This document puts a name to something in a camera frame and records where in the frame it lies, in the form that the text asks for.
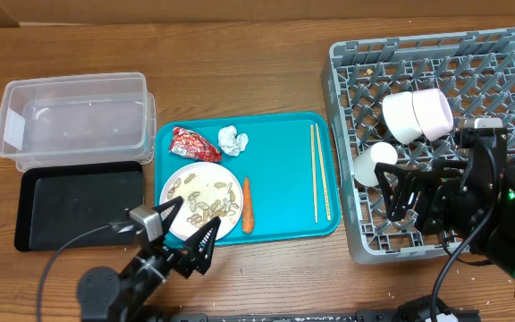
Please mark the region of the pink bowl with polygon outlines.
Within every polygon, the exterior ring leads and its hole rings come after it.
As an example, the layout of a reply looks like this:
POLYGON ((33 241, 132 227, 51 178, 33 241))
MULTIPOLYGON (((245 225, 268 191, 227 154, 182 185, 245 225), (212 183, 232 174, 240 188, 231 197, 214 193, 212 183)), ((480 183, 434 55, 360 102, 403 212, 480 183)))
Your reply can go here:
POLYGON ((452 110, 441 90, 415 91, 412 105, 420 129, 428 140, 437 140, 452 130, 452 110))

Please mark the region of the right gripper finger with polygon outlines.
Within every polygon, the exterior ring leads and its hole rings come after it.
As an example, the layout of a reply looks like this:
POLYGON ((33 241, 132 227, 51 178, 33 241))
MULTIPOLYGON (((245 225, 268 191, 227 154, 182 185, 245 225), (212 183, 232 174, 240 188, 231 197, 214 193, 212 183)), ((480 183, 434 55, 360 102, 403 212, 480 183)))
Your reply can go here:
POLYGON ((431 170, 440 178, 455 178, 461 176, 463 162, 460 160, 436 159, 431 163, 431 170))
POLYGON ((418 179, 422 172, 398 165, 377 163, 375 174, 384 197, 387 218, 398 222, 413 209, 421 189, 418 179))

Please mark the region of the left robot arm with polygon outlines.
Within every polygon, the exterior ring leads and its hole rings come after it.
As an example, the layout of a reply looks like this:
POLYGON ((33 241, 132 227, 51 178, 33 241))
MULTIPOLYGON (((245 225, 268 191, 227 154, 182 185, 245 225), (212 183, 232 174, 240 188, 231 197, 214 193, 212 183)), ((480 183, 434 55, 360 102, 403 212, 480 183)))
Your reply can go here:
POLYGON ((185 278, 204 275, 211 266, 221 219, 215 217, 176 249, 165 244, 183 204, 177 197, 150 208, 141 205, 127 212, 137 229, 141 250, 120 272, 93 267, 79 280, 77 300, 83 321, 169 321, 160 309, 145 302, 172 272, 185 278))

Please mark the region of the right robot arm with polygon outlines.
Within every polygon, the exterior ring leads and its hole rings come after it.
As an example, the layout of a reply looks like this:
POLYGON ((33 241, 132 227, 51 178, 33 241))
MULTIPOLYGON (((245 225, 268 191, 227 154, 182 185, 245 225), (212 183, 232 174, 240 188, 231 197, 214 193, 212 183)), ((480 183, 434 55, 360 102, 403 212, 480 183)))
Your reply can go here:
POLYGON ((504 128, 459 129, 455 141, 465 160, 437 159, 429 171, 378 163, 376 178, 389 220, 413 210, 423 234, 452 230, 461 240, 435 280, 430 295, 401 305, 394 321, 478 321, 474 310, 457 311, 439 298, 440 288, 460 254, 469 249, 515 281, 515 157, 507 155, 504 128))

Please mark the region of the orange carrot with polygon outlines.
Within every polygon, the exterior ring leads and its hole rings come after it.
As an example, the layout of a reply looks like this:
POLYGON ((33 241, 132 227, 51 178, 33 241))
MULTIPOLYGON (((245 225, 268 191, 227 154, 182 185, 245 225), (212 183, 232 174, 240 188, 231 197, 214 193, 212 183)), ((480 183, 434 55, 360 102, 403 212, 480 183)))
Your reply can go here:
POLYGON ((252 207, 252 198, 250 190, 250 181, 246 177, 242 187, 243 192, 243 208, 242 208, 242 231, 250 234, 254 230, 254 212, 252 207))

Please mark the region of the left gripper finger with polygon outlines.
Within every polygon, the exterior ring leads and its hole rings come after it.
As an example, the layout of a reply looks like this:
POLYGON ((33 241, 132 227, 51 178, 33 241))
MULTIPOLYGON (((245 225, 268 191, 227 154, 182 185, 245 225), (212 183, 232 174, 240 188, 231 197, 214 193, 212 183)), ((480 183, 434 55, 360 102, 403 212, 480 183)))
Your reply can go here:
POLYGON ((153 207, 153 209, 161 216, 161 225, 163 235, 166 235, 170 227, 177 217, 183 204, 183 197, 178 196, 170 199, 163 204, 153 207))
POLYGON ((190 258, 212 257, 220 225, 221 218, 214 217, 183 243, 190 258))

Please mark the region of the white cup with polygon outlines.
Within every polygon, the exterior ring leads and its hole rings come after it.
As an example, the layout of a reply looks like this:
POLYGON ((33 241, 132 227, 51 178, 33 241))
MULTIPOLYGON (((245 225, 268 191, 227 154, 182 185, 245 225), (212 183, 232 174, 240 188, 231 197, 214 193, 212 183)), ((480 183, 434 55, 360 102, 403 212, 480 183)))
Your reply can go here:
POLYGON ((397 160, 398 154, 393 145, 377 142, 353 160, 354 178, 363 186, 375 187, 378 184, 375 173, 376 164, 395 165, 397 160))

